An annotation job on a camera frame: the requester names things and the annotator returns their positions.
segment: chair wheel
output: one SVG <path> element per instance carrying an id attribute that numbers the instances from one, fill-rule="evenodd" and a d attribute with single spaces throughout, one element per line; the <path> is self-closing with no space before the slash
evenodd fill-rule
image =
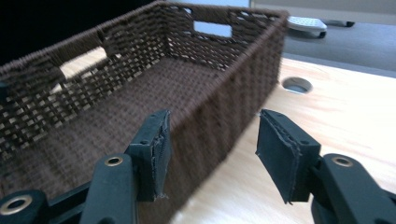
<path id="1" fill-rule="evenodd" d="M 326 32 L 320 32 L 319 38 L 324 38 L 326 36 Z"/>
<path id="2" fill-rule="evenodd" d="M 347 21 L 346 22 L 346 27 L 352 27 L 355 24 L 354 21 Z"/>

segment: screw hole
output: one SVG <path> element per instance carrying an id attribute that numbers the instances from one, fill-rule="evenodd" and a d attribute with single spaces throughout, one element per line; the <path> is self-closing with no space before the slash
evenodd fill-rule
<path id="1" fill-rule="evenodd" d="M 0 207 L 0 215 L 8 216 L 12 214 L 19 213 L 25 209 L 32 202 L 32 197 L 30 195 L 17 196 L 8 202 L 4 203 Z"/>
<path id="2" fill-rule="evenodd" d="M 105 161 L 106 166 L 116 166 L 116 165 L 120 165 L 121 163 L 122 163 L 121 157 L 112 157 Z"/>
<path id="3" fill-rule="evenodd" d="M 21 205 L 23 205 L 26 201 L 24 199 L 19 199 L 16 202 L 11 203 L 7 208 L 12 209 L 12 208 L 17 208 Z"/>
<path id="4" fill-rule="evenodd" d="M 345 167 L 351 167 L 353 165 L 352 161 L 344 157 L 334 157 L 332 158 L 332 161 L 337 165 L 345 166 Z"/>
<path id="5" fill-rule="evenodd" d="M 98 222 L 98 224 L 114 224 L 116 223 L 113 218 L 111 217 L 104 217 L 102 220 Z"/>
<path id="6" fill-rule="evenodd" d="M 391 222 L 386 221 L 386 220 L 384 220 L 382 218 L 378 218 L 378 219 L 375 220 L 375 224 L 391 224 Z"/>

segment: woven basket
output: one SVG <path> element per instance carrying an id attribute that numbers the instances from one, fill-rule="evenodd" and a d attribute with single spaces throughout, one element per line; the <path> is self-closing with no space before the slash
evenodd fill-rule
<path id="1" fill-rule="evenodd" d="M 0 67 L 0 196 L 41 189 L 53 198 L 123 152 L 146 115 L 170 109 L 174 154 L 164 192 L 141 203 L 164 223 L 225 159 L 277 83 L 288 13 L 156 2 Z M 194 30 L 231 26 L 232 36 Z M 91 49 L 106 57 L 66 78 Z"/>

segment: brown wicker basket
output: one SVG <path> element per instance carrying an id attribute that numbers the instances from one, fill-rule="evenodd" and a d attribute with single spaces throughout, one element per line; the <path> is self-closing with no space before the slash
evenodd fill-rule
<path id="1" fill-rule="evenodd" d="M 139 205 L 143 223 L 166 222 L 277 83 L 287 17 L 156 2 L 0 67 L 0 196 L 41 189 L 53 198 L 89 181 L 97 160 L 123 152 L 145 116 L 167 108 L 169 199 Z M 197 32 L 194 21 L 230 25 L 232 36 Z M 64 76 L 61 65 L 97 47 L 105 59 Z"/>

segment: light wood surface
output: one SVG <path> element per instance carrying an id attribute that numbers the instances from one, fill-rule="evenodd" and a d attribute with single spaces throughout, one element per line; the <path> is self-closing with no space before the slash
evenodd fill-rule
<path id="1" fill-rule="evenodd" d="M 352 157 L 383 189 L 396 192 L 396 79 L 283 59 L 280 81 L 286 77 L 303 77 L 313 90 L 301 95 L 278 85 L 263 107 L 311 134 L 321 155 Z M 310 203 L 283 204 L 254 154 L 258 130 L 257 117 L 172 223 L 313 223 Z"/>

